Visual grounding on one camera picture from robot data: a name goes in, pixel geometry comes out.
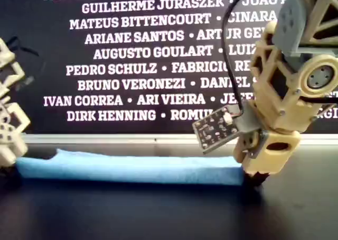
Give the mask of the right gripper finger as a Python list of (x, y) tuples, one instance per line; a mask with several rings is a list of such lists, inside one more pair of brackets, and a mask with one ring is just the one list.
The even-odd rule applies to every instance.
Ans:
[(258, 157), (253, 158), (250, 154), (256, 154), (260, 145), (260, 133), (254, 131), (241, 134), (233, 150), (233, 157), (238, 163), (258, 164)]
[(245, 186), (261, 186), (263, 182), (270, 176), (269, 173), (259, 173), (254, 174), (244, 172), (244, 185)]

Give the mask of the left gripper beige body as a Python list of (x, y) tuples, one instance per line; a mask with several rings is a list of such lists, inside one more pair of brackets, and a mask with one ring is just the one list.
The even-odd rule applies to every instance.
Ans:
[(6, 96), (5, 91), (1, 91), (1, 143), (11, 143), (11, 132), (14, 127), (11, 121), (14, 118), (14, 113), (8, 104), (9, 96)]

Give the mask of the right gripper beige body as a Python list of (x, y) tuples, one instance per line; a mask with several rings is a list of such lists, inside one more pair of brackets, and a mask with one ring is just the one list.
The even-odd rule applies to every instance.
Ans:
[(301, 135), (297, 131), (278, 133), (272, 130), (260, 130), (260, 145), (253, 158), (258, 157), (258, 164), (241, 163), (245, 172), (278, 173), (298, 147)]

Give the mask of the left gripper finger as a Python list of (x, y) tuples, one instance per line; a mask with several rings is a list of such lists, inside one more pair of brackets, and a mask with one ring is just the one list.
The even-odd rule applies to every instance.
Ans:
[(13, 137), (8, 142), (1, 142), (1, 177), (12, 175), (17, 159), (26, 155), (27, 151), (27, 144), (21, 136)]

